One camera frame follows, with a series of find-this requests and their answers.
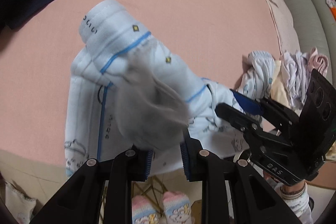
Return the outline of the cream yellow garment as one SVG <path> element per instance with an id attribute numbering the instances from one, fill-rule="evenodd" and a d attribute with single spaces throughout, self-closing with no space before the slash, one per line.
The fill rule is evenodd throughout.
<path id="1" fill-rule="evenodd" d="M 284 105 L 287 108 L 290 108 L 287 92 L 284 87 L 284 82 L 282 80 L 281 60 L 274 61 L 274 73 L 270 90 L 270 97 L 272 98 L 272 100 Z"/>

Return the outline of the light blue pajama pants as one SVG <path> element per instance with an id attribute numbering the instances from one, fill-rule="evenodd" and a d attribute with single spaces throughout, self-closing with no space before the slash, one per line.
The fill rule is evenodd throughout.
<path id="1" fill-rule="evenodd" d="M 247 64 L 250 67 L 242 76 L 237 91 L 252 100 L 269 98 L 275 69 L 274 58 L 266 51 L 252 51 L 248 54 Z"/>

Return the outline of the beige bed pillow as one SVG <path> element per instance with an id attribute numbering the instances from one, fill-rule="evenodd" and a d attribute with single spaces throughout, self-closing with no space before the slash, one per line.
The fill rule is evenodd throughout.
<path id="1" fill-rule="evenodd" d="M 293 17 L 284 0 L 266 0 L 276 30 L 280 54 L 300 50 Z"/>

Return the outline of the light blue pajama top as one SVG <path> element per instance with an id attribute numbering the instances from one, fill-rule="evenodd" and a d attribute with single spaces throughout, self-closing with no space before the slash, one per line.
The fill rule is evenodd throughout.
<path id="1" fill-rule="evenodd" d="M 106 161 L 135 146 L 153 151 L 150 174 L 181 169 L 188 129 L 220 158 L 247 149 L 243 135 L 215 113 L 236 109 L 232 91 L 197 76 L 115 0 L 84 15 L 84 48 L 71 65 L 64 152 L 72 176 L 88 159 Z"/>

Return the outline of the lavender white garment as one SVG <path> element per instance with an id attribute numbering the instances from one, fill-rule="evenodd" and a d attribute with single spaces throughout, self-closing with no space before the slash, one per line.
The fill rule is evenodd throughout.
<path id="1" fill-rule="evenodd" d="M 281 57 L 281 75 L 292 110 L 302 110 L 306 102 L 306 92 L 310 81 L 307 70 L 309 53 L 296 51 L 294 54 L 284 52 Z"/>

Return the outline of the grey green padded headboard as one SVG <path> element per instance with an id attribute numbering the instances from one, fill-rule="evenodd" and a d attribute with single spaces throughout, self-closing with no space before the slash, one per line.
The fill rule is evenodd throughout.
<path id="1" fill-rule="evenodd" d="M 299 48 L 313 46 L 335 64 L 335 18 L 325 0 L 284 0 L 293 17 Z"/>

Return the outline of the pink ribbed garment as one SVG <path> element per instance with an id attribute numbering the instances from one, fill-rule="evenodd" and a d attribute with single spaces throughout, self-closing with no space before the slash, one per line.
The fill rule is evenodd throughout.
<path id="1" fill-rule="evenodd" d="M 307 70 L 311 73 L 314 69 L 316 69 L 319 73 L 326 77 L 327 69 L 329 67 L 329 59 L 326 55 L 319 53 L 316 47 L 311 49 L 309 54 Z"/>

